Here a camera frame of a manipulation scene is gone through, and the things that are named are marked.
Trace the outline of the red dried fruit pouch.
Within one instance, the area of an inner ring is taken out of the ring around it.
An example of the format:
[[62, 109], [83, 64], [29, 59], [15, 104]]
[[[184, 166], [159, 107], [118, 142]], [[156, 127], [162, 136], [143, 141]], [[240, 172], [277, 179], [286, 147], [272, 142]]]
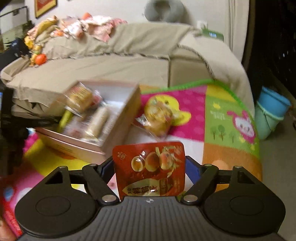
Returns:
[[115, 146], [112, 150], [120, 199], [126, 196], [178, 196], [185, 188], [181, 142]]

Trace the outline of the pink cardboard box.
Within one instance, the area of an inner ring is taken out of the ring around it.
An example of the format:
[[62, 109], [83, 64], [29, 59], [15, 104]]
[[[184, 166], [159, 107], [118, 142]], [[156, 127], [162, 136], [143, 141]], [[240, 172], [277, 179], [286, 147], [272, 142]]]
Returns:
[[[140, 108], [140, 87], [135, 83], [107, 80], [79, 82], [100, 92], [103, 98], [100, 105], [74, 115], [62, 132], [58, 132], [59, 124], [37, 128], [36, 132], [45, 145], [77, 159], [100, 164], [111, 156], [112, 148], [122, 144], [128, 134]], [[46, 115], [62, 118], [66, 110], [65, 93], [76, 84], [52, 102]]]

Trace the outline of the yellow snack packet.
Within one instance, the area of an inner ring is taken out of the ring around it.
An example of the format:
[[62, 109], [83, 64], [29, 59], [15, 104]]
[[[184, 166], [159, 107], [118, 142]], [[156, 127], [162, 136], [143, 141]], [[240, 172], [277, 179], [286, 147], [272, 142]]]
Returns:
[[62, 132], [67, 124], [71, 121], [75, 112], [73, 110], [66, 109], [58, 125], [58, 132]]

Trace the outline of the bread bun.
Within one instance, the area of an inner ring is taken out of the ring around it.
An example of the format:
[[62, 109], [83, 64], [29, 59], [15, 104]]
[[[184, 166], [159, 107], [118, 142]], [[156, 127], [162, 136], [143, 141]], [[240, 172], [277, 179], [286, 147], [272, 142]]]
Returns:
[[168, 135], [171, 126], [182, 118], [181, 112], [170, 107], [168, 102], [153, 98], [145, 105], [143, 114], [136, 117], [132, 124], [152, 137], [163, 140]]

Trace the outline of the small bread labelled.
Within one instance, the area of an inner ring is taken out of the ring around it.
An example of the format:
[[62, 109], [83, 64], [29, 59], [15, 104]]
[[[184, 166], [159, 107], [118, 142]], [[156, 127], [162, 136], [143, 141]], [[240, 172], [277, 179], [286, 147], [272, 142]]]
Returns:
[[81, 115], [103, 101], [98, 90], [91, 90], [81, 82], [70, 88], [65, 98], [65, 108], [75, 115]]

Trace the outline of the colourful play mat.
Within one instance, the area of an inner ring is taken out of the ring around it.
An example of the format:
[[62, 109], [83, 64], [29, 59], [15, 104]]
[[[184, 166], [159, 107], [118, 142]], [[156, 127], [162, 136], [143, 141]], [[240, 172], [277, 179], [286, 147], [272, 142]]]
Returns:
[[111, 141], [86, 133], [92, 112], [69, 114], [57, 127], [40, 128], [25, 142], [25, 162], [1, 181], [1, 218], [15, 237], [21, 235], [14, 210], [17, 202], [58, 164], [80, 168], [102, 161], [121, 143], [180, 141], [199, 163], [230, 169], [243, 165], [262, 177], [259, 138], [244, 102], [219, 81], [204, 80], [142, 94], [117, 118]]

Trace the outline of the teal plastic bucket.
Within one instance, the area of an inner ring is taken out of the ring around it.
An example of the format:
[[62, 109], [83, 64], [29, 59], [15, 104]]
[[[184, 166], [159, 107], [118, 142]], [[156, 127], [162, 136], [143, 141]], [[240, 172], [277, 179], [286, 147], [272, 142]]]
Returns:
[[259, 102], [255, 106], [255, 124], [258, 132], [258, 138], [265, 140], [271, 132], [274, 132], [276, 126], [283, 121], [284, 117], [278, 117], [267, 111]]

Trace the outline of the blue plastic bucket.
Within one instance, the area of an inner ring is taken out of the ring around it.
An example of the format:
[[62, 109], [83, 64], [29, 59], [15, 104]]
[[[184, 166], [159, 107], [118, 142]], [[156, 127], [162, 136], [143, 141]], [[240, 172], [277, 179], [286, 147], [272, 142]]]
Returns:
[[284, 117], [292, 105], [286, 97], [264, 86], [261, 89], [257, 102], [266, 111], [279, 118]]

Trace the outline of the orange toy ball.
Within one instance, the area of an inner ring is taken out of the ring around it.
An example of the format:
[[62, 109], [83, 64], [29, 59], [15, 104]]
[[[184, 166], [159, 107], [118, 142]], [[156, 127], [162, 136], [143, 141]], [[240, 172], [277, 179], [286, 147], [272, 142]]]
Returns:
[[36, 65], [43, 65], [47, 61], [47, 56], [45, 54], [39, 54], [35, 58], [35, 64]]

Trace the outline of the beige sofa with cover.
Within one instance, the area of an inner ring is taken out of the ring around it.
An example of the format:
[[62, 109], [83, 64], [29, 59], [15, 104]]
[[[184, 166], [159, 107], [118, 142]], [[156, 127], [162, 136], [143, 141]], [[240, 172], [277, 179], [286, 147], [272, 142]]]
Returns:
[[41, 114], [78, 80], [103, 79], [173, 87], [204, 79], [224, 83], [254, 113], [247, 74], [221, 40], [182, 24], [131, 23], [115, 28], [102, 42], [90, 35], [49, 38], [47, 61], [31, 67], [19, 58], [1, 70], [1, 83], [15, 89], [21, 111]]

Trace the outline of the green digital clock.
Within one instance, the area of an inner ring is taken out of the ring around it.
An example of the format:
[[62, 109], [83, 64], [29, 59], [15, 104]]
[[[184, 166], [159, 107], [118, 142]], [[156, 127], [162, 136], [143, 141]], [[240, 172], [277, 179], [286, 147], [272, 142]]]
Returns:
[[224, 41], [224, 35], [222, 33], [215, 32], [215, 31], [209, 30], [207, 28], [202, 29], [202, 35], [207, 38], [221, 40], [222, 42]]

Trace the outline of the pink baby clothes pile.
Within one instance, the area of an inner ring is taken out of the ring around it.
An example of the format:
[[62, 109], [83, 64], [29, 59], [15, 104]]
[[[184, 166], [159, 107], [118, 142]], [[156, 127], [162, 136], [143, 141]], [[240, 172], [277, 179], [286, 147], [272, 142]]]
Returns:
[[50, 33], [50, 37], [72, 37], [81, 40], [87, 33], [99, 41], [107, 42], [113, 29], [121, 24], [127, 24], [127, 21], [101, 15], [89, 15], [85, 18], [67, 16], [59, 21], [59, 26]]

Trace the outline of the yellow plush toy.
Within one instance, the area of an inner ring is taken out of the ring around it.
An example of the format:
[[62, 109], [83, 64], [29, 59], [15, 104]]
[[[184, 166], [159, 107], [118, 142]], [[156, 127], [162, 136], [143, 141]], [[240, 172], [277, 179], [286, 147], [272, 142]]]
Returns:
[[41, 21], [32, 29], [27, 31], [27, 35], [24, 38], [25, 45], [32, 49], [35, 44], [41, 44], [46, 42], [50, 38], [50, 33], [57, 29], [58, 18], [53, 16]]

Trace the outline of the grey neck pillow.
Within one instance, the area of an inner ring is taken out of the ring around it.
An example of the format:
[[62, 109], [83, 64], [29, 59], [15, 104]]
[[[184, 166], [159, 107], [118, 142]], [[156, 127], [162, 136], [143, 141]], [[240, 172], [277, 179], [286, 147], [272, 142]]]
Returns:
[[148, 1], [144, 8], [144, 16], [151, 22], [180, 23], [185, 13], [181, 1]]

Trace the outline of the white curtain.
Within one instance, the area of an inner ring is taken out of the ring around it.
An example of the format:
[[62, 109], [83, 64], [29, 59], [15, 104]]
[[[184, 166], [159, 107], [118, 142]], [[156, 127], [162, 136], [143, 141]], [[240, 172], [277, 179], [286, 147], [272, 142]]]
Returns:
[[239, 61], [242, 61], [247, 36], [248, 0], [229, 1], [230, 49]]

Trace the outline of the white wall socket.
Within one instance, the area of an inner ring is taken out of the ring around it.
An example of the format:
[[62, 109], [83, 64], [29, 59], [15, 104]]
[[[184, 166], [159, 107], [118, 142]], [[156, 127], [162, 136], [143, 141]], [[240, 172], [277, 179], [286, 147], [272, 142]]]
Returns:
[[198, 29], [207, 29], [208, 28], [208, 23], [207, 21], [204, 20], [197, 20], [196, 25]]

